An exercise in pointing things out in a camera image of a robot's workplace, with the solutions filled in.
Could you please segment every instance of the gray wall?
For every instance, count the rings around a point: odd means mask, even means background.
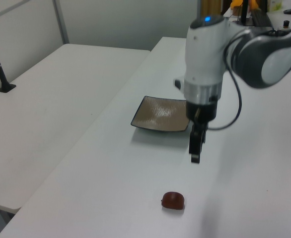
[[[0,16],[0,61],[9,82],[62,44],[52,0],[30,0]]]
[[[197,0],[56,0],[72,44],[152,50],[185,38]]]

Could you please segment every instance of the yellow object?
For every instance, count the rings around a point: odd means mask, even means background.
[[[243,0],[233,0],[230,4],[230,8],[233,9],[236,6],[242,6]],[[249,0],[250,10],[257,9],[259,6],[256,0]]]

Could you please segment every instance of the brown ceramic plate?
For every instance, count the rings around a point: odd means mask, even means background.
[[[143,129],[178,132],[189,124],[186,101],[145,96],[131,125]]]

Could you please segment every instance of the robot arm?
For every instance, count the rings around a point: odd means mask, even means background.
[[[189,153],[199,163],[226,69],[253,88],[278,83],[291,70],[291,33],[275,37],[268,29],[245,28],[222,16],[196,19],[188,31],[185,62],[184,83],[175,80],[175,86],[184,92],[186,114],[194,123]]]
[[[291,70],[291,33],[283,37],[247,34],[233,50],[230,66],[253,88],[278,83]]]

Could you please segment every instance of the white table surface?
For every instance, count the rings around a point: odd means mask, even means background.
[[[148,54],[64,45],[0,93],[0,209],[24,205]]]
[[[267,15],[271,20],[273,27],[277,30],[278,28],[282,28],[284,21],[290,21],[289,28],[291,28],[291,15],[284,14],[284,10],[291,9],[291,0],[283,0],[283,9],[279,11],[268,12]],[[225,17],[230,17],[230,20],[236,21],[237,16],[232,15],[232,10],[229,8],[227,12],[224,14]]]
[[[291,237],[291,72],[266,90],[239,79],[241,116],[208,131],[199,165],[189,130],[130,126],[145,95],[182,99],[172,80],[185,72],[184,52],[185,39],[162,38],[0,238]],[[225,74],[211,126],[237,105]],[[183,211],[162,208],[168,191],[184,195]]]

